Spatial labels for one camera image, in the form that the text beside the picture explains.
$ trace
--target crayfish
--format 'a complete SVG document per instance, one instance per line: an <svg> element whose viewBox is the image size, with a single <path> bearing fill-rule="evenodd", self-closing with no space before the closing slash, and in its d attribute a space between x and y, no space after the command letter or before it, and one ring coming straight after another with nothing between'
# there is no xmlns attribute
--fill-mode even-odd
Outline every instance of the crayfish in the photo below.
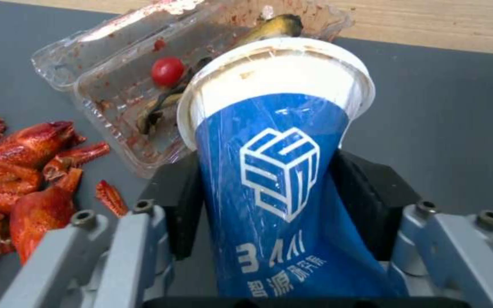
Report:
<svg viewBox="0 0 493 308"><path fill-rule="evenodd" d="M47 231L68 224L82 175L77 167L110 151L105 142L72 148L85 140L70 121L37 124L0 139L0 254L15 248L24 264ZM39 191L44 181L52 184ZM110 203L112 212L127 212L122 200Z"/></svg>

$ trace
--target white cup rim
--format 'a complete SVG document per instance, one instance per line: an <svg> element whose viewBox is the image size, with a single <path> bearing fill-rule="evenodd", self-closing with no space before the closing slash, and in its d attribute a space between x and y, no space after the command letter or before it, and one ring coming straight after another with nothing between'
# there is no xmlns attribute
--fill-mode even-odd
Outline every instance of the white cup rim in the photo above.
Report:
<svg viewBox="0 0 493 308"><path fill-rule="evenodd" d="M364 79L364 84L366 84L367 95L364 101L359 104L358 110L350 118L350 121L357 118L359 115L364 113L372 104L375 97L375 86L368 74L368 69L364 63L356 57L356 55L347 51L346 49L339 47L335 44L319 41L317 39L304 38L304 37L281 37L265 39L262 41L255 41L249 43L225 54L220 55L213 61L211 61L207 66L205 66L200 72L198 72L194 78L188 84L188 87L184 91L184 95L178 103L178 108L176 110L176 121L178 123L178 131L182 140L188 148L191 150L196 150L197 146L195 144L195 129L190 116L190 104L193 101L193 91L200 86L207 76L218 71L225 65L234 63L235 61L244 59L249 56L253 56L260 53L268 52L268 49L272 48L274 50L309 50L315 51L322 55L330 56L342 63L347 64L350 68L356 70L360 76Z"/></svg>

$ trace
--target wooden surface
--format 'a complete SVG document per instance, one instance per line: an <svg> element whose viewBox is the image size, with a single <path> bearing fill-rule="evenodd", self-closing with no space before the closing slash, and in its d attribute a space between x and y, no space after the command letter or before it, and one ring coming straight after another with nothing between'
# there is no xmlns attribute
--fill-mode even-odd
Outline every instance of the wooden surface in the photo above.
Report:
<svg viewBox="0 0 493 308"><path fill-rule="evenodd" d="M5 0L123 13L150 0ZM493 0L329 0L353 16L344 37L493 53Z"/></svg>

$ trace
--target cherry tomato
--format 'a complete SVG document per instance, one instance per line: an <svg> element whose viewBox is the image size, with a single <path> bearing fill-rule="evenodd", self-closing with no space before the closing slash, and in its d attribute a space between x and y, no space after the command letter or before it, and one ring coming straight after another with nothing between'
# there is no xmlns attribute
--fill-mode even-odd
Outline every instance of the cherry tomato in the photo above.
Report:
<svg viewBox="0 0 493 308"><path fill-rule="evenodd" d="M184 64L178 58L161 58L151 67L151 78L157 86L174 86L184 73Z"/></svg>

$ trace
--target clear plastic container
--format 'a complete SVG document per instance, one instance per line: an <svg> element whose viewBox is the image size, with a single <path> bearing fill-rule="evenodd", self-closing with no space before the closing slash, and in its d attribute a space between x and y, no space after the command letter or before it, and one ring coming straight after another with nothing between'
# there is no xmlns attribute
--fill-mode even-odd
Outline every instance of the clear plastic container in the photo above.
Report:
<svg viewBox="0 0 493 308"><path fill-rule="evenodd" d="M137 175L149 178L162 164L189 151L176 127L176 106L155 129L141 134L136 119L162 90L152 64L176 56L186 66L231 49L261 18L295 14L302 36L332 41L351 24L349 15L322 0L162 0L52 43L32 57L53 88L69 92Z"/></svg>

